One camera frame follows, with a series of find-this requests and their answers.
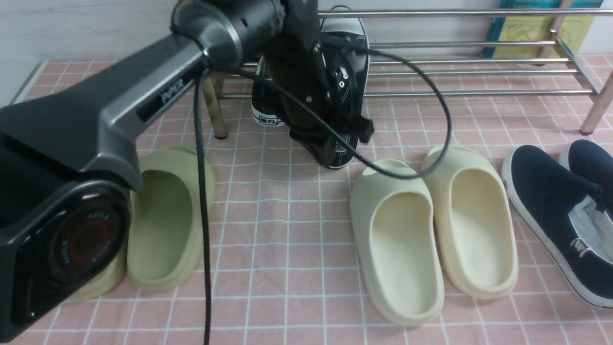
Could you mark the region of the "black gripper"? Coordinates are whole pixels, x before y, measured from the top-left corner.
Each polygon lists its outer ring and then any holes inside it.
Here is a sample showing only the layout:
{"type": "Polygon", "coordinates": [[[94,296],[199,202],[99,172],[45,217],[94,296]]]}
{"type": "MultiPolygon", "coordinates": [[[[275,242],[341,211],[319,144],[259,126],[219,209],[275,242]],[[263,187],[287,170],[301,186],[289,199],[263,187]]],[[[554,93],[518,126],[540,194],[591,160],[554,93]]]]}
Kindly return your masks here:
{"type": "Polygon", "coordinates": [[[265,47],[263,61],[274,83],[301,101],[301,105],[297,105],[285,95],[279,95],[285,109],[283,122],[290,127],[291,139],[305,147],[320,164],[312,149],[323,142],[323,131],[328,131],[336,140],[341,138],[316,114],[322,109],[328,90],[319,52],[318,3],[315,0],[283,0],[282,5],[285,10],[283,32],[265,47]]]}

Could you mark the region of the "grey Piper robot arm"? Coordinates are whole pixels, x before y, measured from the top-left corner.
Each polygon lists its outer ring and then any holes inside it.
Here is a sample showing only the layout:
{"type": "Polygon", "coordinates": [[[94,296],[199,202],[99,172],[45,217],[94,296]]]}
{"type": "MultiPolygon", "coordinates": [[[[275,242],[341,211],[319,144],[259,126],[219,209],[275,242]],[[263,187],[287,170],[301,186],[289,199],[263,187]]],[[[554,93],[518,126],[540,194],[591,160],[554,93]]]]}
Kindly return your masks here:
{"type": "Polygon", "coordinates": [[[262,53],[291,138],[333,166],[372,121],[341,102],[315,0],[193,0],[171,33],[63,91],[1,109],[1,341],[11,342],[103,272],[144,183],[136,138],[210,72],[262,53]]]}

